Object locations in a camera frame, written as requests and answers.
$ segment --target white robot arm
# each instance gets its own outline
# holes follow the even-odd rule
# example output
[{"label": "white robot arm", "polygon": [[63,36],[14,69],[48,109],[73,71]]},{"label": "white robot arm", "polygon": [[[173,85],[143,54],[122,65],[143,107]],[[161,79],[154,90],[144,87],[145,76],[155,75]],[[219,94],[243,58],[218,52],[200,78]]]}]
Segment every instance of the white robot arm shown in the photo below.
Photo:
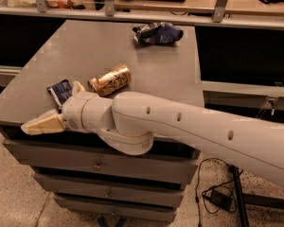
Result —
[{"label": "white robot arm", "polygon": [[284,187],[284,124],[134,92],[114,99],[79,92],[63,104],[61,118],[70,130],[97,133],[126,154],[147,152],[158,133]]}]

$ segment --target gold can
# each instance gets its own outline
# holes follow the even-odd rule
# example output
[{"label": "gold can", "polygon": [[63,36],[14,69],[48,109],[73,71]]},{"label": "gold can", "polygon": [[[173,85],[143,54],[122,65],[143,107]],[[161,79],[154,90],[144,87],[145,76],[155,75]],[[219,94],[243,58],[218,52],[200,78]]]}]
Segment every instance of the gold can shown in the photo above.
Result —
[{"label": "gold can", "polygon": [[120,64],[104,74],[90,78],[87,84],[92,92],[99,96],[107,96],[129,84],[131,80],[129,68],[125,64]]}]

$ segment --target gray tabletop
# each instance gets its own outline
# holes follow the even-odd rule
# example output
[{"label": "gray tabletop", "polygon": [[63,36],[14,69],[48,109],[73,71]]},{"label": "gray tabletop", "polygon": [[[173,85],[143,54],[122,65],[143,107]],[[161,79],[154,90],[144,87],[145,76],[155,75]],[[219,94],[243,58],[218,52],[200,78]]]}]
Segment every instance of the gray tabletop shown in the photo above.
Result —
[{"label": "gray tabletop", "polygon": [[203,107],[193,26],[173,45],[140,45],[128,23],[66,21],[0,95],[0,122],[20,125],[57,108],[46,87],[63,79],[87,80],[125,63],[136,91]]}]

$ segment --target concrete floor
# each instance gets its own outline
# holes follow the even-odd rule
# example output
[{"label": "concrete floor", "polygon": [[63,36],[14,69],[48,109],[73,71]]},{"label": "concrete floor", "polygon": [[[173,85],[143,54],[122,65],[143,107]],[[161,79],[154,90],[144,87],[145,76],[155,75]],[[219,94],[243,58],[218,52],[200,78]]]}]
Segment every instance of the concrete floor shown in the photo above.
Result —
[{"label": "concrete floor", "polygon": [[[0,134],[0,227],[96,227],[102,215],[83,214],[61,208],[53,201],[53,194],[44,191],[32,178],[33,170],[20,165],[4,148]],[[210,156],[201,154],[200,160]],[[208,161],[201,168],[199,193],[209,186],[231,179],[224,164]],[[284,198],[284,189],[244,172],[241,181],[245,193]],[[198,226],[198,209],[195,202],[197,175],[185,190],[181,206],[173,223],[127,219],[125,227],[183,227]],[[206,203],[210,211],[216,207]],[[250,226],[284,226],[284,211],[248,206]],[[104,216],[109,226],[115,226],[118,217]],[[220,210],[208,214],[201,202],[203,226],[240,226],[238,210],[228,213]]]}]

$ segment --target drawer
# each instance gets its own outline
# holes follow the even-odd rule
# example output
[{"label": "drawer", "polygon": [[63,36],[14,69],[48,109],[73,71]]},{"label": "drawer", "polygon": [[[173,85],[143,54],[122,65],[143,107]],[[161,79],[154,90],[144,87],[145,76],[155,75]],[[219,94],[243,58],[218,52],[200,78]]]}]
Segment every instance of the drawer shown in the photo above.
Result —
[{"label": "drawer", "polygon": [[103,181],[44,174],[35,174],[34,178],[47,191],[94,197],[107,201],[140,202],[176,209],[183,198],[183,192],[179,190],[132,183],[118,183],[115,180],[109,181],[109,178],[107,178],[107,181]]},{"label": "drawer", "polygon": [[190,183],[196,160],[132,157],[119,152],[62,144],[5,140],[5,147],[23,165],[75,170],[178,183]]},{"label": "drawer", "polygon": [[172,209],[143,204],[88,200],[68,196],[55,196],[54,200],[60,207],[70,210],[114,215],[123,218],[142,218],[173,222],[176,215],[176,212]]}]

